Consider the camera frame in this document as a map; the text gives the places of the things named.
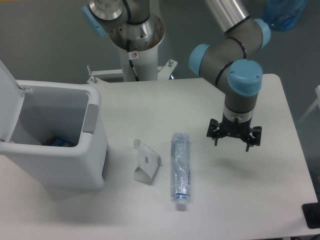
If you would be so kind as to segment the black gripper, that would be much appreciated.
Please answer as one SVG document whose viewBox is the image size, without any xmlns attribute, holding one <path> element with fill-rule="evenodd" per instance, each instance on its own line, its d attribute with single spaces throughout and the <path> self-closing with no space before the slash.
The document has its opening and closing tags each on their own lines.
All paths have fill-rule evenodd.
<svg viewBox="0 0 320 240">
<path fill-rule="evenodd" d="M 252 119 L 245 122 L 231 121 L 225 115 L 222 122 L 211 119 L 209 122 L 206 136 L 214 140 L 214 145 L 218 145 L 218 139 L 232 137 L 241 139 L 246 143 L 245 151 L 248 152 L 250 147 L 261 145 L 262 127 L 250 127 Z"/>
</svg>

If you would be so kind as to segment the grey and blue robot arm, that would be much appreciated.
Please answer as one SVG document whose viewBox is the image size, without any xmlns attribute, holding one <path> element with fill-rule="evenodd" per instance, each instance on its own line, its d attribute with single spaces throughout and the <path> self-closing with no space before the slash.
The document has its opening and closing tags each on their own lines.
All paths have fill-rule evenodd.
<svg viewBox="0 0 320 240">
<path fill-rule="evenodd" d="M 259 146 L 262 128 L 251 126 L 251 121 L 263 70 L 250 56 L 269 42 L 270 28 L 252 19 L 239 0 L 208 0 L 206 5 L 226 36 L 216 47 L 196 46 L 188 60 L 197 76 L 225 95 L 222 120 L 211 119 L 206 135 L 215 141 L 237 138 L 248 148 Z M 158 79 L 158 46 L 165 30 L 148 0 L 91 0 L 81 11 L 98 36 L 109 35 L 117 46 L 126 82 Z"/>
</svg>

